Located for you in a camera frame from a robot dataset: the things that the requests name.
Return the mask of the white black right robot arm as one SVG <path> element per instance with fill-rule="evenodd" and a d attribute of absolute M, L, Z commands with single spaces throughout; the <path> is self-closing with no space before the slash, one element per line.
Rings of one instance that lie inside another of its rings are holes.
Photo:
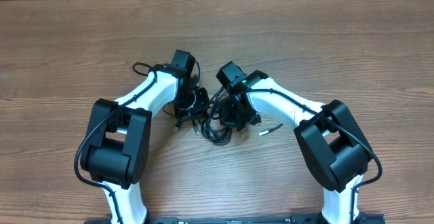
<path fill-rule="evenodd" d="M 359 188 L 377 181 L 382 166 L 343 102 L 304 99 L 261 71 L 219 70 L 216 77 L 229 93 L 220 105 L 221 124 L 245 127 L 265 113 L 292 128 L 309 172 L 323 187 L 320 213 L 292 214 L 289 223 L 385 222 L 383 214 L 357 207 Z"/>

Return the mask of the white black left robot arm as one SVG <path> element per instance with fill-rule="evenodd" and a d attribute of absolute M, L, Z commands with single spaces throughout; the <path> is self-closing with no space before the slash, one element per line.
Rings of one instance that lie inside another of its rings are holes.
<path fill-rule="evenodd" d="M 117 100 L 97 100 L 85 138 L 74 158 L 76 177 L 103 190 L 111 217 L 107 223 L 146 223 L 139 181 L 146 168 L 152 118 L 167 104 L 177 123 L 197 122 L 207 114 L 209 99 L 200 88 L 199 63 L 189 54 L 156 64 L 145 81 Z"/>

